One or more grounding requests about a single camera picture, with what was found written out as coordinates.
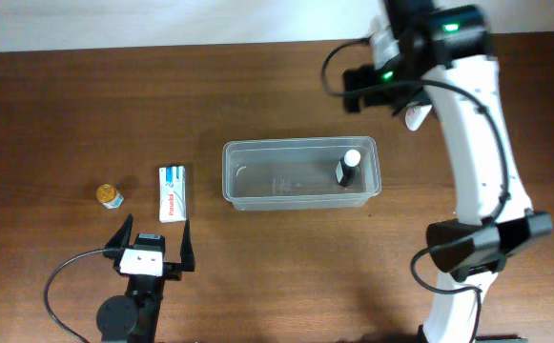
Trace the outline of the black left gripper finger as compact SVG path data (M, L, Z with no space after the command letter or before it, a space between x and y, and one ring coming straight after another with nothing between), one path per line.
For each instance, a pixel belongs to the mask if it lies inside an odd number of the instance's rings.
M193 272L195 270L195 254L191 238L191 222L189 219L185 222L182 234L180 263L183 272Z
M129 213L120 229L110 238L105 245L106 249L127 248L133 229L133 216Z

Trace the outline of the white lotion bottle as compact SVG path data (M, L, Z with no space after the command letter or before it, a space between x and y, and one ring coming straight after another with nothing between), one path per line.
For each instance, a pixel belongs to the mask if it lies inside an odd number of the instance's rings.
M407 129L416 131L431 110L431 105L408 107L404 115L404 123Z

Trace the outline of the dark syrup bottle white cap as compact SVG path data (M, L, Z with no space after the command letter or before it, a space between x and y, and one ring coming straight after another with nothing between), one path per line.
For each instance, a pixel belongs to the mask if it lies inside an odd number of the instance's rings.
M340 186L350 186L358 173L361 154L358 150L347 151L336 166L336 179Z

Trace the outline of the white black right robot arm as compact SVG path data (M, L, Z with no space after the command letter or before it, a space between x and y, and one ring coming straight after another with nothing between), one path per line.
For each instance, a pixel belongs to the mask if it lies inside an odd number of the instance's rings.
M515 254L552 232L519 177L499 92L499 64L482 11L432 0L387 0L387 25L365 39L374 61L343 74L344 108L388 106L410 130L437 115L456 215L427 228L422 254L438 271L420 342L475 342L483 299Z

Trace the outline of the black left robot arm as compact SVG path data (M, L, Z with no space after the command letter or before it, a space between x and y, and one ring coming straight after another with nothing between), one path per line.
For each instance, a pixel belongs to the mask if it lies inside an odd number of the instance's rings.
M132 228L133 217L128 215L103 252L113 261L113 269L128 279L124 294L110 297L97 311L96 326L103 342L153 342L165 283L195 270L189 221L184 225L178 262L164 260L164 236L140 233L131 242Z

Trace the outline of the clear plastic container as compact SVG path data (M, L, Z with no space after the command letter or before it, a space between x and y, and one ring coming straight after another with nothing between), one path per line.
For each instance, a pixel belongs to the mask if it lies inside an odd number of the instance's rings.
M353 183L342 187L337 164L360 153ZM238 211L361 207L381 191L376 142L369 136L232 141L222 152L222 193Z

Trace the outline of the small gold lid jar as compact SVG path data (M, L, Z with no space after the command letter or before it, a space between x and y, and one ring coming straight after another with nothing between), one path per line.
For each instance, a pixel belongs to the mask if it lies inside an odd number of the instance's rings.
M110 184L99 186L95 195L97 200L107 209L117 209L124 200L119 190Z

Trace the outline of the white Panadol medicine box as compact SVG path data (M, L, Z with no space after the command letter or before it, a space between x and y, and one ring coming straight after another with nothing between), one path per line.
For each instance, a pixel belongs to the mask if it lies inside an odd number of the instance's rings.
M161 223L187 219L186 170L184 166L168 166L158 170L159 220Z

